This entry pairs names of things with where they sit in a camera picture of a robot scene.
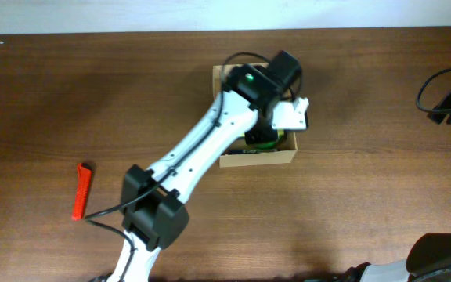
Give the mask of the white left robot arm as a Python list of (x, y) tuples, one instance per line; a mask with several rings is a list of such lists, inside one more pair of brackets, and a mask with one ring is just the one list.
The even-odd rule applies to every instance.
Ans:
[(147, 169), (134, 164), (123, 178), (120, 203), (86, 216), (113, 212), (123, 216), (121, 230), (109, 230), (124, 240), (112, 273), (98, 281), (147, 281), (159, 253), (186, 228), (186, 202), (217, 159), (240, 137), (249, 145), (264, 143), (267, 132), (304, 131), (309, 101), (292, 88), (302, 81), (302, 67), (281, 51), (262, 64), (232, 66), (230, 56), (220, 67), (219, 90), (206, 114), (160, 160)]

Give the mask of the pink highlighter marker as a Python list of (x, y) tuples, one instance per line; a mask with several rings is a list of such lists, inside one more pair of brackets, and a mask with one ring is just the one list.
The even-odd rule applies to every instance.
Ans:
[(88, 194), (93, 177), (92, 168), (86, 163), (80, 163), (77, 165), (77, 173), (78, 173), (78, 188), (76, 190), (71, 215), (71, 219), (73, 221), (79, 221), (83, 219), (85, 216)]

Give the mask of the cardboard box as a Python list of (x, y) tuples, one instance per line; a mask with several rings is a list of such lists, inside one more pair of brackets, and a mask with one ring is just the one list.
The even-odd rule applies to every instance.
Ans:
[(298, 151), (295, 131), (283, 130), (287, 134), (287, 140), (281, 147), (273, 150), (259, 150), (246, 144), (244, 133), (253, 128), (261, 114), (251, 110), (250, 103), (235, 92), (220, 92), (222, 75), (228, 74), (234, 67), (234, 64), (213, 67), (213, 89), (216, 101), (211, 110), (222, 110), (219, 121), (226, 127), (228, 133), (238, 135), (219, 157), (219, 166), (228, 168), (292, 162)]

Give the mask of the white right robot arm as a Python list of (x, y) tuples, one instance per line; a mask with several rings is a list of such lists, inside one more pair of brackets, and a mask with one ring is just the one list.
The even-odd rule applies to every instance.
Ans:
[[(428, 118), (451, 125), (451, 92), (433, 109)], [(451, 233), (426, 233), (411, 248), (407, 258), (383, 265), (368, 262), (349, 268), (335, 281), (408, 282), (451, 281)]]

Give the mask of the green tape roll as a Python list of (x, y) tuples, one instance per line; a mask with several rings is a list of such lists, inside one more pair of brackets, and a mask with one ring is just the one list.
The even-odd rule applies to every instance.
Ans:
[(287, 140), (287, 134), (283, 130), (279, 130), (276, 135), (262, 135), (262, 142), (253, 144), (253, 147), (259, 150), (273, 150), (281, 147)]

